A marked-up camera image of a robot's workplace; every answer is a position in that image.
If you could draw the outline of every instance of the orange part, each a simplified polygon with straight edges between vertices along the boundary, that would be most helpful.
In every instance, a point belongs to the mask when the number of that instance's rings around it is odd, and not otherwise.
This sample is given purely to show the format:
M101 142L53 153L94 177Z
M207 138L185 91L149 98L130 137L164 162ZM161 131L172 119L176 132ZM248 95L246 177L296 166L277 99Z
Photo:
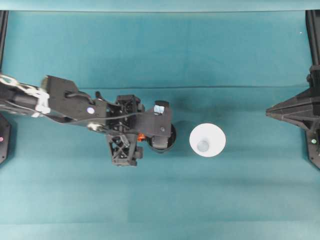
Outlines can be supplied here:
M139 133L138 135L138 142L142 142L146 139L146 136L143 133Z

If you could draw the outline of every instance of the teal fabric surface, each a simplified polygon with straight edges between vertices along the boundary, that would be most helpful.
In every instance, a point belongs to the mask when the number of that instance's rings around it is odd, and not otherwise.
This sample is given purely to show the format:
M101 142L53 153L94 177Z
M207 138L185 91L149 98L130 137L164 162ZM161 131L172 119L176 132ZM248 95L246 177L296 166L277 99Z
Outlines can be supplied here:
M4 73L69 78L110 101L135 94L147 108L167 100L177 140L115 167L102 134L7 114L0 239L317 240L320 171L304 133L265 117L306 88L310 65L302 11L11 12ZM189 147L206 122L227 138L214 158Z
M243 239L257 239L250 233L260 231L259 239L271 233L273 239L316 239L319 228L296 222L320 218L320 175L307 160L303 132L264 113L303 89L102 89L109 100L136 94L147 108L157 98L174 109L176 146L157 154L144 144L136 168L112 166L102 134L8 115L16 138L14 155L0 168L1 234L160 239L173 231L169 239L228 239L235 227ZM219 125L227 137L224 152L214 158L189 147L191 130L205 122ZM193 227L182 233L184 225ZM302 232L293 237L281 229L292 225Z
M307 85L305 12L11 12L3 71L81 88Z
M318 0L1 0L0 9L81 12L249 12L320 9Z

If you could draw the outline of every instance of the cable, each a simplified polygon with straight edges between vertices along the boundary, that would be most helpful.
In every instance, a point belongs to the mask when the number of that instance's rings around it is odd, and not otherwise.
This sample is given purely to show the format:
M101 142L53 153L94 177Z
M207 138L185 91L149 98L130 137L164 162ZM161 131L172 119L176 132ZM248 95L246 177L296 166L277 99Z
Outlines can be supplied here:
M129 117L132 117L132 116L135 116L135 115L146 115L146 114L148 114L146 112L133 112L133 113L129 113L129 114L126 114L126 115L121 115L121 116L92 117L92 118L85 118L85 119L81 119L81 120L59 121L54 116L45 115L42 112L34 110L32 108L21 106L21 105L13 103L11 101L5 101L5 102L10 104L10 105L12 105L12 106L15 106L17 108L26 109L26 110L29 110L29 111L32 111L32 112L35 112L35 113L39 113L42 116L45 116L45 117L49 118L50 120L58 122L58 123L61 123L61 124L74 124L74 123L82 123L82 122L93 121L93 120L116 120L116 119L129 118Z
M116 120L116 119L124 119L124 118L129 118L135 115L146 115L148 113L146 112L133 112L129 113L126 115L121 115L121 116L109 116L109 117L93 117L93 118L85 118L81 120L71 120L68 123L81 123L81 122L87 122L87 121L92 121L92 120Z

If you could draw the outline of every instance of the robotic arm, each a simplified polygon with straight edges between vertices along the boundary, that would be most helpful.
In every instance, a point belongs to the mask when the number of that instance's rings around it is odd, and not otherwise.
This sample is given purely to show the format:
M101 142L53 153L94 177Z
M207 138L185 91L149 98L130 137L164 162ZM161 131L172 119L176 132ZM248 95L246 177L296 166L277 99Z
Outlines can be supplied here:
M145 111L134 95L119 95L112 103L97 91L92 99L79 91L73 81L54 76L47 76L41 87L35 87L0 74L0 111L34 118L44 116L105 134L116 166L137 165L136 159L143 157L143 148L137 142L147 141L154 151L163 153L176 140L168 102L156 101L153 108ZM0 121L8 126L2 117Z

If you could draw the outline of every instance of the black cable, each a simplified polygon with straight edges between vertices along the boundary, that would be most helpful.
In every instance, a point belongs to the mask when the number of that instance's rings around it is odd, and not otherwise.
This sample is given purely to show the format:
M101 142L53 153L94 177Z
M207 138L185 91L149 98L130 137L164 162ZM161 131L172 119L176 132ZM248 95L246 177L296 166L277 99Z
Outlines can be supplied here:
M73 98L73 97L84 97L86 99L88 99L89 103L91 105L94 105L94 101L91 99L90 95L85 93L85 92L82 92L82 91L78 91L78 92L71 92L71 93L67 93L65 95L66 98Z

